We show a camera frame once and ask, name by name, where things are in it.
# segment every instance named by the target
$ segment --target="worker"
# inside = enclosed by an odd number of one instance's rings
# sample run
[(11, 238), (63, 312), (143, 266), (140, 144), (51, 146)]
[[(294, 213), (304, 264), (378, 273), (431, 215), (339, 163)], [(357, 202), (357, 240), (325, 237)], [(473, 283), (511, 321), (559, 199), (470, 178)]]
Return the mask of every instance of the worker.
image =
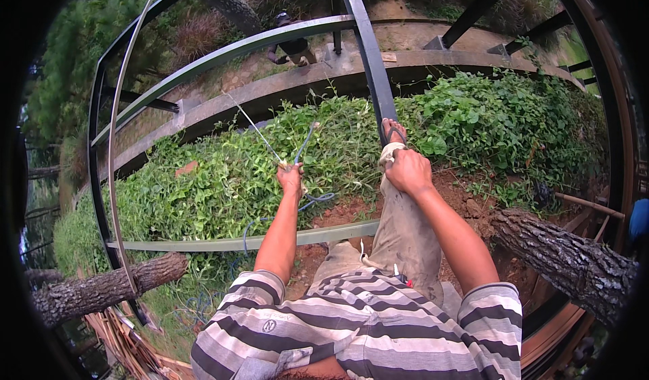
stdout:
[[(277, 27), (284, 27), (288, 24), (295, 24), (299, 22), (300, 21), (291, 21), (291, 16), (289, 16), (286, 11), (282, 11), (275, 17), (275, 23), (277, 24)], [(282, 51), (286, 52), (287, 55), (281, 58), (278, 58), (276, 54), (277, 45), (278, 44), (268, 47), (268, 59), (276, 65), (285, 64), (286, 62), (288, 62), (289, 58), (297, 66), (306, 66), (308, 64), (314, 64), (318, 62), (318, 60), (315, 58), (315, 55), (311, 51), (311, 47), (309, 47), (309, 41), (305, 40), (304, 38), (296, 38), (295, 40), (280, 42), (280, 48), (282, 48)]]
[[(403, 126), (382, 127), (385, 203), (371, 255), (329, 243), (311, 287), (286, 301), (303, 171), (280, 168), (284, 194), (254, 271), (239, 274), (191, 349), (198, 379), (521, 378), (516, 287), (499, 282), (482, 239), (435, 189), (430, 162), (406, 148)], [(454, 311), (437, 277), (442, 252), (464, 293)]]

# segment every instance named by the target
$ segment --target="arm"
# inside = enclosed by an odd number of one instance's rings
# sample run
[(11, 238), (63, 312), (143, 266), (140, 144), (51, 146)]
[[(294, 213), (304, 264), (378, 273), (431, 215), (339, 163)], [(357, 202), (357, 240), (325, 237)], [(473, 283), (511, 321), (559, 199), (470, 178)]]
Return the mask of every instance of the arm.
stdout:
[(278, 168), (277, 180), (282, 185), (284, 196), (255, 261), (255, 271), (275, 273), (284, 284), (288, 284), (295, 260), (297, 206), (302, 198), (301, 180), (304, 173), (300, 170), (301, 166), (300, 162), (290, 165), (289, 171), (285, 171), (282, 167)]
[(271, 45), (268, 47), (267, 56), (272, 63), (276, 65), (284, 65), (286, 62), (288, 62), (288, 56), (278, 58), (275, 52), (277, 52), (277, 45)]
[(499, 281), (487, 246), (439, 195), (432, 183), (430, 161), (414, 150), (395, 150), (385, 177), (417, 203), (466, 294), (479, 285)]

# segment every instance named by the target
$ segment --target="gray striped t-shirt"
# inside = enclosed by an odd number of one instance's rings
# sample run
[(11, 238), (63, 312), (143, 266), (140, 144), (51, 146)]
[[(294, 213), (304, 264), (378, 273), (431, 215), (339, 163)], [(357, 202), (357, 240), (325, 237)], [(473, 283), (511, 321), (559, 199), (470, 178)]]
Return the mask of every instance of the gray striped t-shirt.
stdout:
[(476, 287), (457, 317), (374, 268), (314, 283), (296, 301), (268, 271), (243, 272), (191, 349), (199, 379), (272, 379), (336, 356), (351, 379), (520, 379), (521, 302)]

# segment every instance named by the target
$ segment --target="foot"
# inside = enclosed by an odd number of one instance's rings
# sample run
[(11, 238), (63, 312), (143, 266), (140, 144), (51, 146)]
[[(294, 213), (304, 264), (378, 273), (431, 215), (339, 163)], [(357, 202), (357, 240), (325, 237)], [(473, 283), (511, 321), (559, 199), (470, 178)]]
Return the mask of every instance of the foot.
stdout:
[(384, 118), (381, 125), (383, 125), (383, 131), (389, 143), (401, 142), (404, 145), (406, 144), (406, 129), (398, 121)]

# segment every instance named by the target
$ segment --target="khaki pants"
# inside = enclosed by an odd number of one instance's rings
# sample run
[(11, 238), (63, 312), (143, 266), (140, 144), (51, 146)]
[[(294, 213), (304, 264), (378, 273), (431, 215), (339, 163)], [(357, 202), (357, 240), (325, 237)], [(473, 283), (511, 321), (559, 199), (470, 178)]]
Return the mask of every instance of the khaki pants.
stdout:
[(288, 57), (297, 66), (307, 66), (308, 64), (313, 65), (318, 62), (313, 52), (311, 52), (311, 47), (306, 47), (304, 51), (296, 53), (295, 55), (289, 55)]
[[(380, 164), (392, 158), (394, 149), (403, 148), (405, 145), (400, 143), (388, 144), (381, 153)], [(381, 193), (383, 212), (371, 256), (361, 259), (359, 251), (348, 240), (330, 243), (329, 253), (316, 271), (313, 284), (360, 267), (375, 267), (386, 276), (392, 276), (396, 263), (399, 272), (412, 280), (418, 293), (456, 319), (461, 298), (450, 283), (442, 286), (439, 282), (442, 252), (435, 232), (419, 206), (406, 193), (397, 190), (385, 174)]]

